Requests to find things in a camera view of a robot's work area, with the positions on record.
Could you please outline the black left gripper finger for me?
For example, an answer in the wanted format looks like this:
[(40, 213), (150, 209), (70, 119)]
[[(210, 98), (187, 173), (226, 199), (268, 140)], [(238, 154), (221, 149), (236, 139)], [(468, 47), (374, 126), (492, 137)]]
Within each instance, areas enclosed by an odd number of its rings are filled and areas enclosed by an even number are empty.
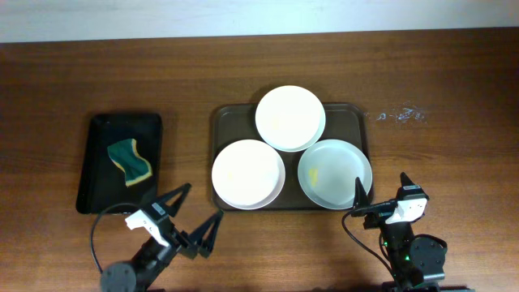
[(159, 196), (157, 198), (157, 204), (163, 208), (170, 217), (175, 217), (190, 190), (191, 184), (187, 182), (180, 187)]
[(190, 246), (187, 250), (190, 259), (196, 256), (208, 258), (212, 254), (223, 215), (224, 213), (219, 210), (189, 234)]

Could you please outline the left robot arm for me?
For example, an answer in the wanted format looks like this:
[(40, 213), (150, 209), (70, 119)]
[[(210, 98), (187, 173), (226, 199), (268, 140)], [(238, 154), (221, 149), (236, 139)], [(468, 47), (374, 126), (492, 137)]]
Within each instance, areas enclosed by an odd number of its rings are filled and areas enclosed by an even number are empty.
[(101, 272), (103, 291), (145, 291), (172, 259), (191, 245), (187, 233), (171, 221), (186, 199), (191, 184), (182, 186), (138, 207), (126, 220), (131, 230), (143, 228), (150, 238), (126, 261), (110, 264)]

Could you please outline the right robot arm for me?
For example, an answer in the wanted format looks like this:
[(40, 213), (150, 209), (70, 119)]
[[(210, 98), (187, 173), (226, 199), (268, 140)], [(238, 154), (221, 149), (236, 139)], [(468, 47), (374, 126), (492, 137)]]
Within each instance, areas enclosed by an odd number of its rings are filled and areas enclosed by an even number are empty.
[(358, 178), (345, 210), (225, 213), (210, 258), (209, 281), (251, 289), (339, 286), (438, 290), (447, 244), (416, 234), (426, 192), (400, 173), (382, 203), (370, 203)]

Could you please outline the green and yellow sponge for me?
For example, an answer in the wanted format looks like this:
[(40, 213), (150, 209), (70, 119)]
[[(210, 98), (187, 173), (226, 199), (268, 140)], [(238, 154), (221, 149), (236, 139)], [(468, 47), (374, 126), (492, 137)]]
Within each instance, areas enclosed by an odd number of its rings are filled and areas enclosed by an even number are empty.
[(134, 186), (151, 178), (150, 162), (140, 156), (135, 139), (120, 140), (107, 148), (109, 159), (124, 173), (126, 187)]

